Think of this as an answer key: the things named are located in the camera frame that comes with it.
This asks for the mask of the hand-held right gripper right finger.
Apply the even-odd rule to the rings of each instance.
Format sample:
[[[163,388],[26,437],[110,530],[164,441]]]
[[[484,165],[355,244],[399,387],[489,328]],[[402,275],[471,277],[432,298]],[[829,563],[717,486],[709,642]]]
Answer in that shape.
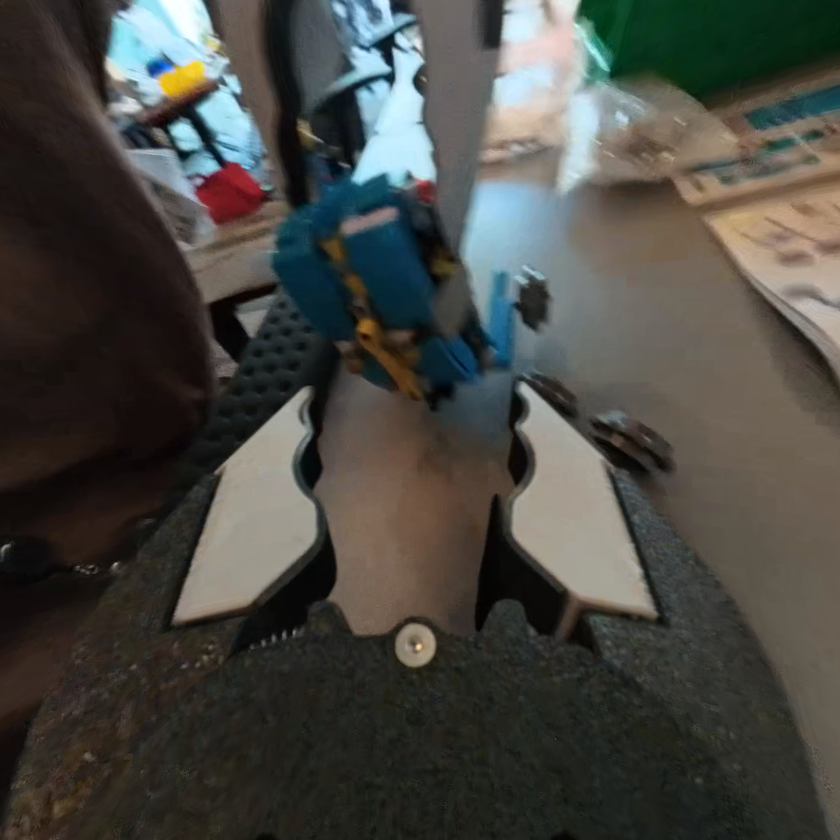
[[[524,470],[503,520],[512,548],[560,598],[549,633],[569,638],[589,613],[656,623],[614,468],[535,385],[518,380],[511,407],[511,442],[521,447]]]

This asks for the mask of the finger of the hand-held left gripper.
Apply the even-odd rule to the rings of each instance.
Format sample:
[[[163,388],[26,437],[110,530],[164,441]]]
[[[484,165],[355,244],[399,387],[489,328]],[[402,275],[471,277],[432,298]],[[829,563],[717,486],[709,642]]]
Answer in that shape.
[[[347,56],[330,2],[212,1],[210,16],[290,207],[309,201],[298,121],[340,78]]]
[[[460,241],[473,192],[501,48],[502,1],[413,1],[427,84],[423,120],[436,168],[435,210],[455,272],[434,303],[436,324],[456,335],[476,315]]]

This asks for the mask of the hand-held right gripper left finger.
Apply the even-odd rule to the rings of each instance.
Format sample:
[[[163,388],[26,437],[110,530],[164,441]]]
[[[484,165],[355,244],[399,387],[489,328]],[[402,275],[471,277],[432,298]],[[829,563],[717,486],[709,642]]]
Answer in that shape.
[[[325,546],[316,396],[303,386],[217,468],[172,625],[253,614]]]

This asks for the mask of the blue brick toy car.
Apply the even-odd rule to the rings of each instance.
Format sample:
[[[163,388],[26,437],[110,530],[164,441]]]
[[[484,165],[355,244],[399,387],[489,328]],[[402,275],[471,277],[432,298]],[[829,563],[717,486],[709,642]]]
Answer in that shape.
[[[283,290],[350,373],[435,408],[478,380],[492,347],[437,185],[406,175],[328,185],[279,227]]]

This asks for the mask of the grey desk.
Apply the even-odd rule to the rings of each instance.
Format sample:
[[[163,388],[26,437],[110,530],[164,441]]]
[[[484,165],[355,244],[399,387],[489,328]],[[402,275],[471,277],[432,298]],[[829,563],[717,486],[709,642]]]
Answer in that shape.
[[[669,185],[560,195],[542,162],[490,166],[465,259],[540,270],[551,321],[518,367],[561,379],[587,418],[619,408],[674,447],[645,492],[732,596],[788,694],[838,838],[838,390],[822,358],[740,277]],[[342,371],[317,494],[358,635],[410,617],[473,630],[490,500],[511,487],[510,373],[436,413]]]

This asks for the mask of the yellow container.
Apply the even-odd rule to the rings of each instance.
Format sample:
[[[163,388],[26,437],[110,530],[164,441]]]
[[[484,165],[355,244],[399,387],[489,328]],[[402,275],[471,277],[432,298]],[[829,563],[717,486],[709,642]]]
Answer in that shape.
[[[168,99],[191,96],[207,80],[204,63],[191,61],[182,66],[169,66],[157,77],[158,84]]]

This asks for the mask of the small dark side table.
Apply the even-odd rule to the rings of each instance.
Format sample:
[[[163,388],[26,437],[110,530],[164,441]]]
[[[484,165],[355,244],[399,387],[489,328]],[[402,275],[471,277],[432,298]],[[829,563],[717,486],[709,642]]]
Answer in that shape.
[[[177,97],[164,98],[153,107],[145,108],[134,121],[146,129],[162,130],[167,134],[170,134],[172,123],[180,119],[188,121],[206,152],[212,155],[220,168],[225,168],[227,161],[217,147],[216,135],[198,111],[198,106],[220,87],[221,83],[216,79],[203,80]]]

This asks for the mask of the red bag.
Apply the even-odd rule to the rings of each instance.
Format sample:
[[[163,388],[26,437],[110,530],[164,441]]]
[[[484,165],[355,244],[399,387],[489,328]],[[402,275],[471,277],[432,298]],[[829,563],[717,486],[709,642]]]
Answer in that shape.
[[[256,212],[266,200],[263,189],[241,164],[228,162],[195,184],[194,193],[215,225]]]

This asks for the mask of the black dimpled pad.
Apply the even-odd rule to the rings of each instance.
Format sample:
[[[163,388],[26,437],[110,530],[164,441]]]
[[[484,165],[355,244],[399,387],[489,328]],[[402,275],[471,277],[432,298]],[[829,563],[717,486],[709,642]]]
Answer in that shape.
[[[279,287],[233,379],[185,457],[185,485],[214,472],[306,386],[313,389],[319,427],[338,361],[333,344]]]

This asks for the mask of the clear plastic bag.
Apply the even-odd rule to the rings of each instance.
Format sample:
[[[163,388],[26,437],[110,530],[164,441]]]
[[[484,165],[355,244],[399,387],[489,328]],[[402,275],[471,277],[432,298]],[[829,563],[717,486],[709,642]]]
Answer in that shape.
[[[556,191],[584,185],[669,181],[739,151],[718,115],[657,78],[599,81],[578,90],[564,115]]]

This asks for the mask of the small grey brick piece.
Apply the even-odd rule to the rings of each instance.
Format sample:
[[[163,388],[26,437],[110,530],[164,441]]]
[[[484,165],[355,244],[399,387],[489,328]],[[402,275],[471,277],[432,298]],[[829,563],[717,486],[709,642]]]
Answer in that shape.
[[[518,294],[515,309],[525,327],[539,333],[550,320],[552,295],[547,277],[531,266],[522,266],[515,277]]]

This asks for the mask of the person's brown top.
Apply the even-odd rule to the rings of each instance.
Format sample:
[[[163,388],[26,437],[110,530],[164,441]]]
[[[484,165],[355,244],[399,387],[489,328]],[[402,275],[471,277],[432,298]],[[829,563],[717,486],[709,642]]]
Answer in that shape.
[[[186,260],[106,113],[108,2],[1,6],[2,539],[108,565],[216,380]]]

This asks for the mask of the green panel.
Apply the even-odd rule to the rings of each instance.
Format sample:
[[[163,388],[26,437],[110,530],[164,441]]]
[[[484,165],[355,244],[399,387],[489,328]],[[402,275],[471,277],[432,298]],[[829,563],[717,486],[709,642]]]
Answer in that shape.
[[[614,79],[700,98],[838,57],[838,1],[582,1]]]

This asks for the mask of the building instruction booklet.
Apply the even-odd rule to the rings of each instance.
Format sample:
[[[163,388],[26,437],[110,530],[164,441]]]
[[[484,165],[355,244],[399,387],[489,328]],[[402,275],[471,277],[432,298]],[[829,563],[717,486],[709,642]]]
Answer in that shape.
[[[838,382],[838,183],[720,209],[702,220],[742,277],[808,340]]]

